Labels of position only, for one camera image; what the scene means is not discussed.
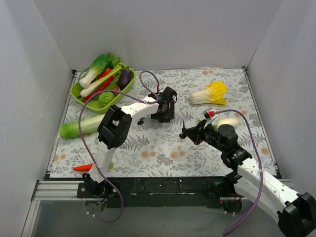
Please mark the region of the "black headed key bunch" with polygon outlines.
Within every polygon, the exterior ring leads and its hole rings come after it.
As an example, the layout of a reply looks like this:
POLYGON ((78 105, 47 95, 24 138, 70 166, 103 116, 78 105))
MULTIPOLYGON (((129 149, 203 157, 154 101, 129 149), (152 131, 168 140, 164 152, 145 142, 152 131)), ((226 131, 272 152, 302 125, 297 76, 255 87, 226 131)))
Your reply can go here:
POLYGON ((146 125, 145 125, 145 123, 144 123, 143 120, 137 121, 137 125, 138 125, 138 128, 139 128, 139 129, 144 129, 144 128, 146 128, 146 125))

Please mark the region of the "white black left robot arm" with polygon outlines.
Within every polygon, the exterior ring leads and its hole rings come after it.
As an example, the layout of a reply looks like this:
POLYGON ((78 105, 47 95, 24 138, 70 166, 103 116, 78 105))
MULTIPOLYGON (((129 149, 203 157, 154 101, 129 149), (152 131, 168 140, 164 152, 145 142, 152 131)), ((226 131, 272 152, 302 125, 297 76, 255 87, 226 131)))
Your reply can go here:
POLYGON ((151 93, 140 102, 118 107, 110 106, 98 126, 98 150, 92 158, 93 165, 83 174, 86 190, 93 197, 101 197, 106 191, 102 183, 107 175, 114 152, 127 139, 133 121, 150 116, 158 122, 174 119, 177 93, 169 86, 163 92, 151 93))

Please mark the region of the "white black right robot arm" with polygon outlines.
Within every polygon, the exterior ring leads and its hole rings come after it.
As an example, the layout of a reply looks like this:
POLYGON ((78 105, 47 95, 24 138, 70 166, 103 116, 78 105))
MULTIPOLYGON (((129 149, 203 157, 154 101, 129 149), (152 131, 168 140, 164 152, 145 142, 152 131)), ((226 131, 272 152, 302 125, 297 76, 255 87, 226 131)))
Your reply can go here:
POLYGON ((270 173, 237 142, 235 128, 222 124, 215 129, 206 120, 191 128, 182 128, 180 138, 188 137, 196 145, 205 142, 221 151, 224 164, 236 174, 223 184, 229 196, 249 199, 265 211, 286 237, 306 237, 316 228, 316 200, 309 193, 300 194, 270 173))

